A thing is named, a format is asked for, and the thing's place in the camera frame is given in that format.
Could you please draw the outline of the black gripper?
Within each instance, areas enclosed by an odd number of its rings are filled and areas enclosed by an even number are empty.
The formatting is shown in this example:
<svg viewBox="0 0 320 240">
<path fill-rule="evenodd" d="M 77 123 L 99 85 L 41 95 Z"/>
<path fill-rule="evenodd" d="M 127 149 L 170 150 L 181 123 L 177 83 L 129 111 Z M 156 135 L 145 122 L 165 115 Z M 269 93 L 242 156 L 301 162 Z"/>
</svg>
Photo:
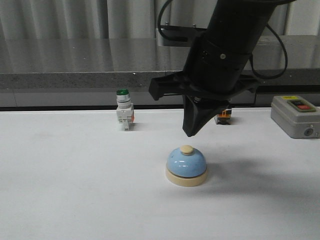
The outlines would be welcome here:
<svg viewBox="0 0 320 240">
<path fill-rule="evenodd" d="M 192 137 L 228 108 L 227 100 L 244 91 L 256 90 L 259 81 L 242 73 L 248 58 L 248 54 L 233 53 L 205 37 L 196 37 L 183 70 L 152 78 L 148 91 L 156 101 L 164 96 L 184 95 L 182 129 Z"/>
</svg>

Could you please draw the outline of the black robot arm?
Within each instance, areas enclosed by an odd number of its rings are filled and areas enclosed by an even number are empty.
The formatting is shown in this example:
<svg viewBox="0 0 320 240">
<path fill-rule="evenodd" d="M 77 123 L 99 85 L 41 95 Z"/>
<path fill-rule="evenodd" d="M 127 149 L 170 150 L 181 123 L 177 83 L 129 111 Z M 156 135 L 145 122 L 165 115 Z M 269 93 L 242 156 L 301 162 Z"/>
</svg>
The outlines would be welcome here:
<svg viewBox="0 0 320 240">
<path fill-rule="evenodd" d="M 153 78 L 154 100 L 183 97 L 183 130 L 196 135 L 214 116 L 244 91 L 254 92 L 259 75 L 244 75 L 247 62 L 282 0 L 219 0 L 205 31 L 195 37 L 180 72 Z"/>
</svg>

